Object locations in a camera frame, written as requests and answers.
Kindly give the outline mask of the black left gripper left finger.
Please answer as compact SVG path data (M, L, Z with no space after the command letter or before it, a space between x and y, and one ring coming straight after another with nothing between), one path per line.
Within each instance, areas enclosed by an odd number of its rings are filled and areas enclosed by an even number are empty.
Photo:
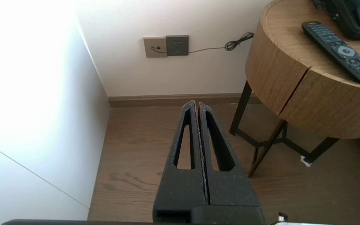
M178 168L185 128L189 128L190 166ZM205 178L196 102L189 101L180 112L178 126L168 152L166 164L153 204L155 223L190 223L191 212L207 204Z

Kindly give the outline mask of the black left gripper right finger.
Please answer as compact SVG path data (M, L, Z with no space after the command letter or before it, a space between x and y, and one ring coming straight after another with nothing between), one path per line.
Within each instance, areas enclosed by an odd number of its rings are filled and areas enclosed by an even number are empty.
M259 207L260 202L213 109L199 103L199 129L207 202Z

